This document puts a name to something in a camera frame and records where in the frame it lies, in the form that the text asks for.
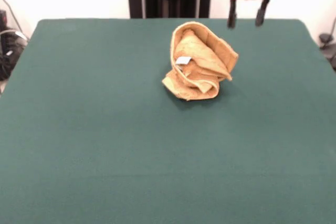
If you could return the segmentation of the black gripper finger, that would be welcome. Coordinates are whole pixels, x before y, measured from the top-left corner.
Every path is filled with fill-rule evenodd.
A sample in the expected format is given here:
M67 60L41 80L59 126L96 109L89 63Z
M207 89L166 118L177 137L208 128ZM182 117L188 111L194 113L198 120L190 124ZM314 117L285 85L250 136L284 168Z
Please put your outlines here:
M230 0L230 8L229 8L229 15L227 20L227 27L228 28L235 28L236 25L236 1L237 0Z
M268 6L269 0L262 0L261 6L258 9L257 16L255 19L255 25L257 27L261 26L265 20L265 13Z

